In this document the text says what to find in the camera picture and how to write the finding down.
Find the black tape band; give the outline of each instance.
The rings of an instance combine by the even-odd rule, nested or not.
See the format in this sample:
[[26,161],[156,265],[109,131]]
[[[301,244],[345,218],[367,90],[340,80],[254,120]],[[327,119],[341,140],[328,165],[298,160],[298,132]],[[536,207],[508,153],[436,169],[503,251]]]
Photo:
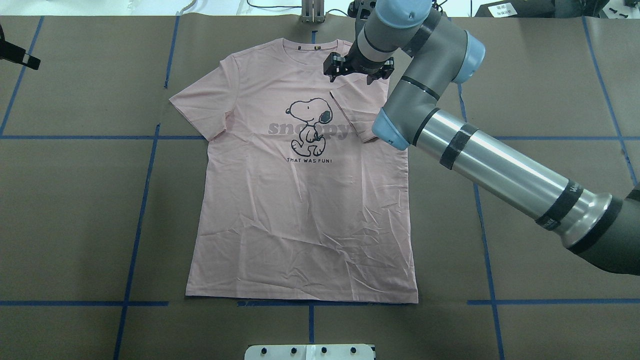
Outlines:
[[427,126],[427,123],[429,122],[429,120],[431,120],[433,115],[435,113],[437,113],[438,111],[440,111],[440,108],[433,108],[433,110],[431,110],[429,115],[427,115],[427,117],[424,118],[424,120],[420,124],[420,127],[418,127],[418,131],[415,132],[415,136],[413,137],[413,142],[412,142],[413,146],[415,146],[415,144],[418,143],[418,138],[420,137],[420,134],[422,133],[422,129],[424,129],[424,127]]
[[403,47],[402,50],[411,57],[416,55],[420,51],[420,49],[422,49],[424,43],[429,40],[429,37],[431,36],[431,34],[433,34],[436,26],[438,26],[438,24],[440,23],[440,19],[442,19],[440,13],[429,12],[429,16],[427,16],[427,19],[422,23],[422,26],[411,38],[409,44]]
[[611,198],[609,206],[605,210],[604,214],[602,214],[602,217],[598,220],[596,225],[587,233],[587,235],[569,247],[569,250],[576,255],[589,250],[589,248],[595,245],[600,237],[609,230],[611,224],[613,224],[615,219],[618,217],[618,214],[620,214],[620,210],[622,210],[622,200],[617,197]]
[[395,52],[395,50],[382,50],[382,49],[378,49],[374,44],[371,43],[371,41],[369,40],[369,38],[367,37],[367,28],[364,28],[364,39],[367,41],[367,43],[369,43],[369,46],[371,46],[372,49],[374,49],[375,51],[379,52],[379,53],[387,53],[387,54],[392,54]]
[[549,210],[536,220],[536,224],[549,231],[560,226],[560,221],[569,214],[569,211],[571,211],[575,203],[578,202],[583,190],[580,184],[570,179],[562,191],[562,194],[560,194],[554,204],[551,205]]
[[421,83],[420,81],[417,81],[416,79],[409,78],[409,77],[408,77],[408,76],[406,76],[406,75],[403,75],[403,76],[400,78],[400,80],[404,80],[404,81],[406,81],[407,83],[409,83],[409,84],[411,84],[411,85],[413,85],[413,86],[416,86],[417,88],[420,88],[420,90],[422,90],[423,92],[426,92],[427,94],[429,94],[429,95],[431,95],[433,98],[435,98],[435,99],[436,99],[436,101],[437,101],[437,100],[440,100],[440,96],[439,96],[435,91],[433,91],[433,90],[432,90],[432,89],[430,89],[428,86],[426,86],[425,84]]
[[440,164],[451,170],[453,168],[453,163],[458,158],[458,155],[460,155],[465,146],[467,146],[467,142],[471,139],[471,136],[476,133],[476,131],[478,131],[478,128],[469,123],[462,125],[460,130],[458,130],[458,132],[453,136],[453,139],[451,139],[451,142],[442,153]]

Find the clothing tag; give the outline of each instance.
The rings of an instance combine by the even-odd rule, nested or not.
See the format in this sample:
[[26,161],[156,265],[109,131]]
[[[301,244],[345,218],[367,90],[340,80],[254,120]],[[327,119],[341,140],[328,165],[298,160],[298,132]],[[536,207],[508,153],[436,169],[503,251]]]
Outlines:
[[507,17],[518,15],[511,3],[489,6],[488,9],[493,17]]
[[322,50],[322,47],[314,46],[313,49],[303,49],[302,46],[298,46],[298,50],[300,50],[300,51],[314,51],[314,50]]

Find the snoopy print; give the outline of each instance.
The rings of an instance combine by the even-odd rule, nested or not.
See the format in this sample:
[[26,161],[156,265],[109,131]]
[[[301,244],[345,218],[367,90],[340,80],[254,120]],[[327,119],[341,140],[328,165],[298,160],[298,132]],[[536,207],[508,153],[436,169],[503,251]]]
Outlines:
[[324,152],[326,140],[318,133],[316,124],[327,124],[333,119],[333,112],[326,100],[319,97],[309,101],[296,101],[285,111],[294,118],[306,123],[300,130],[298,138],[292,140],[291,148],[296,154],[309,157],[320,156]]

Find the t-shirt sleeve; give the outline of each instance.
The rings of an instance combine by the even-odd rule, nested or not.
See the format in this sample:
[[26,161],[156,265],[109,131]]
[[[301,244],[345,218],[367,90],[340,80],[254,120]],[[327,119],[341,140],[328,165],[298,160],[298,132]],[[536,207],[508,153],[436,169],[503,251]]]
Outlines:
[[379,79],[367,85],[366,76],[331,90],[331,97],[362,142],[376,138],[371,126],[387,101],[388,90],[388,80]]
[[208,141],[227,129],[226,118],[236,105],[238,66],[232,55],[202,79],[169,101]]

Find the pink t-shirt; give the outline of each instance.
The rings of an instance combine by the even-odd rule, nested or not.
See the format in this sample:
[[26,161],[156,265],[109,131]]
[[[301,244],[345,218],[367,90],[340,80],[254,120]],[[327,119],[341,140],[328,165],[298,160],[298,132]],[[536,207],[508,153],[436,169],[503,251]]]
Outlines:
[[170,99],[209,141],[186,295],[418,302],[407,154],[371,132],[388,81],[323,75],[350,45],[277,39]]

